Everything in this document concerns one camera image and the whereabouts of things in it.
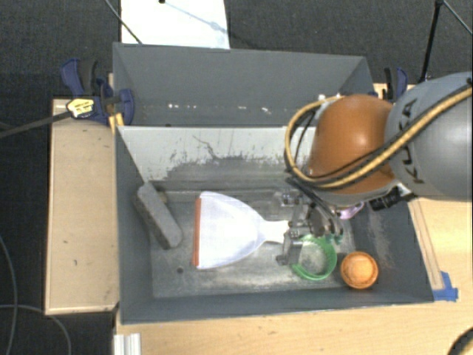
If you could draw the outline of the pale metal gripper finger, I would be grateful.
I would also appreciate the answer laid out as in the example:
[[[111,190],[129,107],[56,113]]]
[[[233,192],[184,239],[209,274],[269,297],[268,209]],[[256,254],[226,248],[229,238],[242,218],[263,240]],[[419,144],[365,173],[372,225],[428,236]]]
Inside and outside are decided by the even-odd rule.
[[[280,200],[280,209],[282,211],[303,209],[304,198],[300,192],[284,192],[282,193]]]
[[[282,253],[276,257],[280,266],[291,266],[299,262],[302,253],[302,233],[298,229],[288,229],[284,234]]]

